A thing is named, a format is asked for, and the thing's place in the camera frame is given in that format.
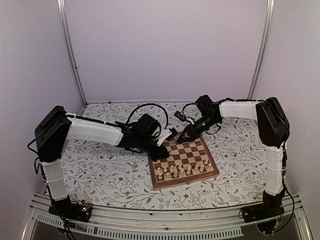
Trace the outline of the light chess bishop piece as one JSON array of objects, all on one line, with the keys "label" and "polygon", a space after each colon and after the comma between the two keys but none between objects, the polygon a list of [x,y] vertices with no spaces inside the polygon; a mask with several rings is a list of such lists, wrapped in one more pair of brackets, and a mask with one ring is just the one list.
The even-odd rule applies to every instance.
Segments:
[{"label": "light chess bishop piece", "polygon": [[177,178],[177,177],[178,177],[178,171],[177,171],[176,169],[175,169],[174,172],[173,172],[173,177],[174,177],[174,178]]}]

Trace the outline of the light chess king piece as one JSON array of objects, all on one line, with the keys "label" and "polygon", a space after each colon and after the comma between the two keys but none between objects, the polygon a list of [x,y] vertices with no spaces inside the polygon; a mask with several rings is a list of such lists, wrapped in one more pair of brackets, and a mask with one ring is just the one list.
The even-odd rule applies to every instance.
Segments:
[{"label": "light chess king piece", "polygon": [[185,170],[184,170],[184,168],[182,167],[182,168],[180,168],[180,170],[179,170],[179,177],[183,177],[184,175],[185,175]]}]

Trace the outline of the light chess queen piece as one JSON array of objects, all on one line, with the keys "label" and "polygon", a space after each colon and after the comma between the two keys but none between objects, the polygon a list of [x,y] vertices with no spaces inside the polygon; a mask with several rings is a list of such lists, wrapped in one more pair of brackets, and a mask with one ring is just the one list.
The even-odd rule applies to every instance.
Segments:
[{"label": "light chess queen piece", "polygon": [[186,175],[189,176],[192,173],[192,166],[189,164],[186,169]]}]

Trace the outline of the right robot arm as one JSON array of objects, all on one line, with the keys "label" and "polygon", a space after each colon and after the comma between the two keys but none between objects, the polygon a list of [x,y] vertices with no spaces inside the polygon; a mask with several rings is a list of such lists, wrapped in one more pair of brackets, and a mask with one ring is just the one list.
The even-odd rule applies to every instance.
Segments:
[{"label": "right robot arm", "polygon": [[200,96],[194,103],[201,118],[193,121],[182,111],[176,111],[175,117],[189,122],[178,138],[178,142],[192,142],[203,132],[216,124],[222,124],[224,118],[243,118],[254,120],[258,126],[258,135],[266,152],[267,182],[265,194],[277,196],[284,190],[283,178],[286,173],[286,149],[290,136],[290,123],[276,97],[267,99],[232,99],[212,101],[208,95]]}]

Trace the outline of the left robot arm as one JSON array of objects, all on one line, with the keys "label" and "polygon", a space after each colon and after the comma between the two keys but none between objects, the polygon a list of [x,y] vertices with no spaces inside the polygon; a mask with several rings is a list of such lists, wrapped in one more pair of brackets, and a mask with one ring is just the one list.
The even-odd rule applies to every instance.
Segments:
[{"label": "left robot arm", "polygon": [[37,154],[44,181],[55,209],[63,216],[74,213],[74,205],[67,199],[61,157],[68,141],[89,141],[123,148],[133,153],[147,154],[153,161],[169,157],[163,142],[173,137],[173,130],[162,127],[148,114],[135,122],[106,122],[77,116],[66,112],[63,106],[55,106],[34,131]]}]

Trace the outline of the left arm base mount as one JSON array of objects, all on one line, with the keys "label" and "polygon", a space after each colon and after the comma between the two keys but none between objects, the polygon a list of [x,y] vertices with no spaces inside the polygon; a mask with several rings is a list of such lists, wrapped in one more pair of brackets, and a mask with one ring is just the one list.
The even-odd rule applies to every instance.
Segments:
[{"label": "left arm base mount", "polygon": [[48,212],[66,219],[88,223],[92,214],[93,204],[81,200],[71,202],[69,196],[63,200],[52,200]]}]

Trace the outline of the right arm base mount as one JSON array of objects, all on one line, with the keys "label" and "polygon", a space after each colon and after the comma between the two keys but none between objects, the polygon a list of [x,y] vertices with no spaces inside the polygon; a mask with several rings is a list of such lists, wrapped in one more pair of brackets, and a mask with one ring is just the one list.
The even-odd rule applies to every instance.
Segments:
[{"label": "right arm base mount", "polygon": [[262,203],[242,207],[240,210],[241,217],[244,219],[245,223],[271,218],[271,220],[258,223],[257,228],[262,234],[273,234],[280,225],[283,214],[285,213],[282,205],[284,196],[284,191],[275,196],[264,191],[262,194]]}]

